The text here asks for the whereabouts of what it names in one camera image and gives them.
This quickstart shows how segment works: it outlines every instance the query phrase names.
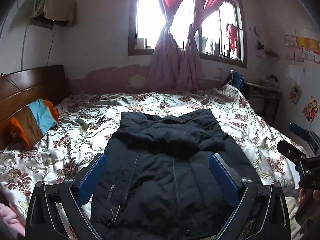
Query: wooden headboard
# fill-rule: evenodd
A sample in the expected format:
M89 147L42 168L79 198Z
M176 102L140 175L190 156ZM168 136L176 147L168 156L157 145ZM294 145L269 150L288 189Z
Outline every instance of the wooden headboard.
M69 95L68 91L63 65L32 68L1 76L0 141L1 126L21 108L37 99L56 105Z

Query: black jacket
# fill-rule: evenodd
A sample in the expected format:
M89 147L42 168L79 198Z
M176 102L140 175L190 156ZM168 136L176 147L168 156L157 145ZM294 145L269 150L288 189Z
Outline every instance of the black jacket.
M105 240L202 239L233 208L209 170L219 153L240 174L260 179L211 110L180 117L121 113L105 149L107 173L93 194L91 221Z

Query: wall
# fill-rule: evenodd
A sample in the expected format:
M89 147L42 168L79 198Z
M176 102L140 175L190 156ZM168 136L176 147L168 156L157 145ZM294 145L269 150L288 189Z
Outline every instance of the wall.
M29 25L28 18L33 13L35 0L18 0L14 3L3 26L0 40L0 72L9 74L22 69L45 66L54 29L49 30ZM22 44L26 33L23 62L21 63ZM61 28L55 30L49 65L59 62L61 55Z
M78 24L62 30L64 54L61 56L73 93L142 90L151 57L128 56L131 0L76 1ZM255 49L256 36L253 33L254 26L264 29L265 20L256 0L242 2L248 35L248 68L202 60L207 85L213 85L211 81L220 75L219 68L222 69L222 81L231 69L244 74L246 80L252 82L267 74L265 65L268 59Z
M307 14L298 0L261 0L265 3L262 7L268 30L268 44L270 49L279 54L279 59L274 60L274 73L279 78L280 88L283 92L282 109L276 119L276 128L285 133L296 142L306 144L288 132L288 123L295 122L304 129L313 130L320 135L320 118L317 117L310 125L302 110L313 95L320 102L320 65L305 60L296 62L287 60L285 56L285 35L300 35L319 40L320 31ZM304 91L297 106L288 99L295 78L289 77L290 65L294 66L295 72L301 73L300 85Z

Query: red curtain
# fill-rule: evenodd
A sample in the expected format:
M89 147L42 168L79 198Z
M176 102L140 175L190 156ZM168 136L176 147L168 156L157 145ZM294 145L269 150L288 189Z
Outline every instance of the red curtain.
M169 31L182 0L159 0L166 25L153 52L146 86L152 91L175 90L182 52Z
M196 0L195 18L189 27L188 42L182 54L177 90L199 89L203 77L195 34L202 22L219 9L225 0Z

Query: striped pillowcase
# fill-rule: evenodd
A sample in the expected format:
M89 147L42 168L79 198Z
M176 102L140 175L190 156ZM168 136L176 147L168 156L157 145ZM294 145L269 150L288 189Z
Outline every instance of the striped pillowcase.
M58 122L59 112L49 101L38 99L26 105L3 126L4 140L8 145L16 138L26 150L38 143Z

